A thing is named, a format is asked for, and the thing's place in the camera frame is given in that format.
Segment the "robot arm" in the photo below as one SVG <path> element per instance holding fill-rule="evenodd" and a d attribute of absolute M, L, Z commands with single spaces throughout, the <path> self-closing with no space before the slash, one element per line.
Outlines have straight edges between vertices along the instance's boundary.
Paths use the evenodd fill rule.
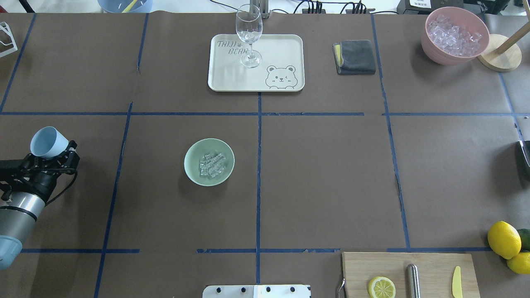
<path fill-rule="evenodd" d="M 43 209 L 60 197 L 77 178 L 77 143 L 46 160 L 28 154 L 0 165 L 0 267 L 7 269 L 22 250 Z"/>

